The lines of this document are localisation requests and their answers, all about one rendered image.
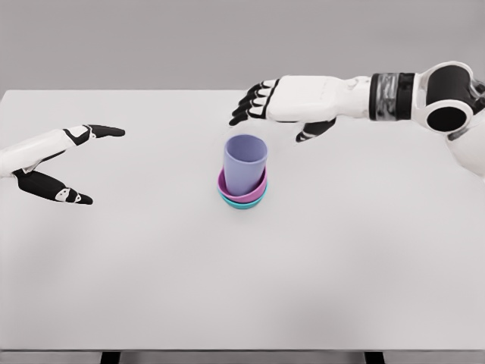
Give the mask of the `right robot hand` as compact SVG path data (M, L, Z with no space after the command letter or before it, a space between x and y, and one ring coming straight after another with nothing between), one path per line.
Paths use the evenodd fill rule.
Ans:
M337 77L290 76L264 80L239 101L231 127L248 119L302 125L296 142L320 136L336 122L345 83Z

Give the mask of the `teal bowl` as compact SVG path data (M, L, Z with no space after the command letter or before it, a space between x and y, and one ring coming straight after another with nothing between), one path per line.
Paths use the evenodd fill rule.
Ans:
M264 182L260 187L258 187L256 190L251 192L251 199L248 202L236 202L232 199L229 199L227 195L224 193L223 185L218 184L217 185L217 190L221 196L221 198L227 203L229 206L235 208L235 209L250 209L254 206L256 206L260 201L264 198L264 195L266 194L266 189L267 189L267 182Z

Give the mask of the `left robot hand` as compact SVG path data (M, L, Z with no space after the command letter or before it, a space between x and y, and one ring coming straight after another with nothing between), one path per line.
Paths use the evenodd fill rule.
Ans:
M54 202L91 205L90 196L36 170L68 149L103 137L122 137L125 130L97 124L55 129L0 150L0 179L14 178L20 190Z

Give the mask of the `lavender cup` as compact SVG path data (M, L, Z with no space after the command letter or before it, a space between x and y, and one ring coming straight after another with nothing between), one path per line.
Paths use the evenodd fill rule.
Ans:
M250 134L232 136L224 146L224 177L233 196L250 193L263 175L268 157L266 143Z

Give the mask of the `magenta bowl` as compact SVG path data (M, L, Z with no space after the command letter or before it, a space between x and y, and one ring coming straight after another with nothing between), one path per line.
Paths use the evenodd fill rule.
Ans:
M257 182L255 187L250 190L247 194L235 196L230 194L229 190L227 189L227 184L225 180L224 169L222 168L218 178L217 178L217 189L218 192L226 199L230 200L231 202L238 203L238 204L249 204L251 202L255 202L256 200L260 199L267 188L268 185L268 178L267 178L267 170L264 169L261 175L260 180Z

